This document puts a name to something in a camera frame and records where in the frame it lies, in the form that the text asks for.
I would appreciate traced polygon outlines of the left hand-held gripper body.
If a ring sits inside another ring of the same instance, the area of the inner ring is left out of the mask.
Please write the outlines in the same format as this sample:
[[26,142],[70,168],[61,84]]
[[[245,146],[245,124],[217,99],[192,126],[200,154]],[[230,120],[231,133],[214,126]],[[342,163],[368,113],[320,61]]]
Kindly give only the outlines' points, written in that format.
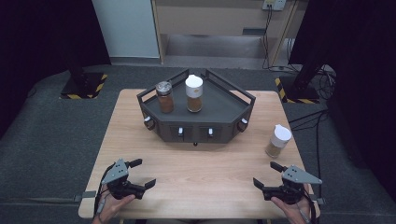
[[128,176],[129,168],[125,165],[125,161],[118,159],[105,171],[101,184],[107,185],[109,192],[117,200],[132,194],[136,199],[141,200],[146,191],[145,187],[132,184]]

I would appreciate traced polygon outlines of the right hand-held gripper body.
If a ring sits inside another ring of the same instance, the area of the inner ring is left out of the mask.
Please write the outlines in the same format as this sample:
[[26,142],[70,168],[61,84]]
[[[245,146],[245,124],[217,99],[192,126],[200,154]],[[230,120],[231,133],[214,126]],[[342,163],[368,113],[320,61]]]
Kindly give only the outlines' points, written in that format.
[[296,165],[285,167],[281,173],[282,185],[279,187],[265,187],[262,190],[265,201],[270,201],[272,197],[277,197],[287,204],[299,202],[303,196],[304,184],[321,185],[322,180],[300,169]]

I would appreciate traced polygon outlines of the silver lid spice jar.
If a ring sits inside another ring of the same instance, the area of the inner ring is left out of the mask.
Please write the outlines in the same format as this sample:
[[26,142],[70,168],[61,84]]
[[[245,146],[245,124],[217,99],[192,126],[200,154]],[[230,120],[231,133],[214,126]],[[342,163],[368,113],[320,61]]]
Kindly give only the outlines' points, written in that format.
[[159,100],[160,109],[163,113],[171,113],[174,110],[172,84],[168,81],[161,81],[156,84],[156,94]]

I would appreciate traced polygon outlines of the dark corner shelf rack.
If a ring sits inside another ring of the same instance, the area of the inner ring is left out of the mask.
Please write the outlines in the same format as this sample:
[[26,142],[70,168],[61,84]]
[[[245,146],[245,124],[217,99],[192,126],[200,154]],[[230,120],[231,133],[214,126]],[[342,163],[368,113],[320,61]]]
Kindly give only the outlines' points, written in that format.
[[187,108],[187,70],[170,77],[174,110],[163,113],[155,88],[137,94],[144,124],[165,142],[226,144],[248,127],[255,97],[229,80],[207,70],[203,79],[203,108],[191,113]]

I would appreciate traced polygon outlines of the white cap spice jar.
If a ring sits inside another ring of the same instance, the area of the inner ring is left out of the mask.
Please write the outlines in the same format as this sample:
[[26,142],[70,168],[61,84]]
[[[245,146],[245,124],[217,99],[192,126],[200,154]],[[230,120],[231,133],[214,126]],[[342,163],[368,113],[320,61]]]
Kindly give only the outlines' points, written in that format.
[[185,80],[187,108],[190,112],[199,112],[202,109],[203,80],[196,75],[189,75]]
[[277,124],[270,137],[270,142],[265,149],[266,154],[271,158],[277,158],[291,138],[291,131],[281,124]]

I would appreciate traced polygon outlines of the person's left hand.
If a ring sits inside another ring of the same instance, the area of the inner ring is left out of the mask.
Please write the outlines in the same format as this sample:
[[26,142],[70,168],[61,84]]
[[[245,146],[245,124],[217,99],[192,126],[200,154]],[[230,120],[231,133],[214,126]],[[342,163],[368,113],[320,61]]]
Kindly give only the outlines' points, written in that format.
[[135,199],[135,196],[128,195],[121,200],[115,199],[108,191],[107,185],[103,185],[99,204],[102,210],[93,217],[92,224],[109,224],[110,220],[127,204]]

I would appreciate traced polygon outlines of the person's right hand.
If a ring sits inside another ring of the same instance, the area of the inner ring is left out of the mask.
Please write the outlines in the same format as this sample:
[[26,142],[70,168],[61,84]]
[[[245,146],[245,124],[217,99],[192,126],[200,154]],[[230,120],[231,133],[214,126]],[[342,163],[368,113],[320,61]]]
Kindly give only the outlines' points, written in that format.
[[277,197],[272,197],[271,202],[283,211],[290,224],[312,224],[311,205],[306,198],[295,204],[287,204]]

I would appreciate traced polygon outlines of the striped black stand base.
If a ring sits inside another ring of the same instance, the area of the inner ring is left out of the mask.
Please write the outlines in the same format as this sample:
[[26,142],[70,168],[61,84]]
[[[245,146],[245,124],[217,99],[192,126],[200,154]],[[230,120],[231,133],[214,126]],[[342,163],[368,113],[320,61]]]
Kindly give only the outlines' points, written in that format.
[[61,99],[94,99],[104,86],[107,75],[84,73],[72,75],[61,91]]
[[298,87],[294,77],[277,77],[275,83],[283,103],[318,104],[319,96],[311,83]]

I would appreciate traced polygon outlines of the dark curtain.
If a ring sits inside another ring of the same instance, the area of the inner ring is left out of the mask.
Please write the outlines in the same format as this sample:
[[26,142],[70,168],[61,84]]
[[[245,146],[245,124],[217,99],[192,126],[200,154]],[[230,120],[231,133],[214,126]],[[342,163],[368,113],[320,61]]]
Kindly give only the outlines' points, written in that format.
[[396,0],[309,0],[290,62],[334,70],[345,149],[396,203]]
[[39,80],[109,63],[92,0],[0,0],[0,138]]

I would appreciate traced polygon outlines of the white panel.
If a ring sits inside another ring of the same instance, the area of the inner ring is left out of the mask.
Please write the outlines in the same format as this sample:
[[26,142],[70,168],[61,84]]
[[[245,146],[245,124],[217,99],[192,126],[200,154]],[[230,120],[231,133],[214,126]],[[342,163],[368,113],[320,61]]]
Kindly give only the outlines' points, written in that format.
[[92,0],[113,58],[159,59],[151,0]]

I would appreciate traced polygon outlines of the black stand post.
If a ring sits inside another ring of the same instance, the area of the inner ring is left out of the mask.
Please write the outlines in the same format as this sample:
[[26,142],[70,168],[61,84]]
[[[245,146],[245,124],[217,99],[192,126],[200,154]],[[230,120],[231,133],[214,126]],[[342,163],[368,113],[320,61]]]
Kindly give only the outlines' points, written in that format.
[[79,63],[75,60],[75,57],[72,54],[67,54],[65,56],[65,62],[67,64],[67,68],[71,74],[71,79],[73,83],[78,87],[78,88],[84,88],[85,87],[85,75],[82,67],[79,65]]
[[308,62],[304,63],[299,74],[293,81],[293,88],[297,91],[305,91],[312,78],[321,69],[323,63]]

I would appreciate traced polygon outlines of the white wall power socket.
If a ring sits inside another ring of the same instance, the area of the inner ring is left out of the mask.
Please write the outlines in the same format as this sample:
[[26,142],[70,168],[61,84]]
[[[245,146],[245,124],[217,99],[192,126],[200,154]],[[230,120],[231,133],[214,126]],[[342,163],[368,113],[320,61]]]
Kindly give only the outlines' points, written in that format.
[[281,11],[286,5],[287,0],[263,0],[263,10]]

